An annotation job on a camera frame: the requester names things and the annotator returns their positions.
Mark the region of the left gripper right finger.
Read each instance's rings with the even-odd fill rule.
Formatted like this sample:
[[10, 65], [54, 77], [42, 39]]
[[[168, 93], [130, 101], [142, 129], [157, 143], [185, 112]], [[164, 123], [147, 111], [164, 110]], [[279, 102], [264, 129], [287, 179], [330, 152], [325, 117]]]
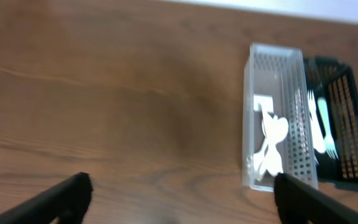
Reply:
[[358, 212], [291, 175], [279, 173], [273, 192], [278, 216], [284, 224], [358, 223]]

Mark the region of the white fork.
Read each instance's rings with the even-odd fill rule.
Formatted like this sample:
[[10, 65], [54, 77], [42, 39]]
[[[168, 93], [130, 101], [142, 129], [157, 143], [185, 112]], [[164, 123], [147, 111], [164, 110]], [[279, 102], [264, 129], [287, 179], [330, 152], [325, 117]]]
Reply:
[[323, 135], [318, 122], [314, 93], [312, 90], [308, 90], [307, 94], [308, 94], [308, 106], [310, 110], [313, 147], [317, 150], [318, 153], [324, 154], [326, 152], [326, 146], [324, 144]]
[[329, 120], [328, 113], [328, 104], [326, 99], [323, 97], [318, 98], [318, 109], [324, 126], [324, 144], [326, 146], [326, 152], [331, 159], [338, 160], [339, 156], [337, 154], [335, 142], [331, 133], [331, 125]]

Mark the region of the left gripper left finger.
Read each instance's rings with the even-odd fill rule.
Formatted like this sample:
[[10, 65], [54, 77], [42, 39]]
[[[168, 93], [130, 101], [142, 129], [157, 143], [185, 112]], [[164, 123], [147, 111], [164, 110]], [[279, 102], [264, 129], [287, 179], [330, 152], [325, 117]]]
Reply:
[[0, 224], [82, 223], [92, 199], [90, 175], [79, 172], [27, 201], [0, 213]]

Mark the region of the white spoon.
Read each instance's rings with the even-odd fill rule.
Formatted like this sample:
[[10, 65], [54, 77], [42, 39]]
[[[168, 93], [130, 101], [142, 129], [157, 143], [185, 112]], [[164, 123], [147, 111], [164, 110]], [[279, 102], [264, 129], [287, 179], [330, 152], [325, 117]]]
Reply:
[[277, 144], [282, 142], [288, 134], [288, 121], [282, 117], [274, 116], [269, 124], [268, 135], [265, 133], [264, 124], [262, 132], [265, 139], [260, 150], [254, 153], [255, 178], [261, 181], [266, 172], [275, 177], [283, 172], [282, 157], [277, 149]]
[[279, 119], [274, 120], [265, 109], [262, 110], [262, 117], [268, 146], [259, 168], [259, 179], [262, 179], [266, 172], [273, 177], [283, 172], [282, 158], [277, 150], [277, 144], [283, 141], [282, 125]]

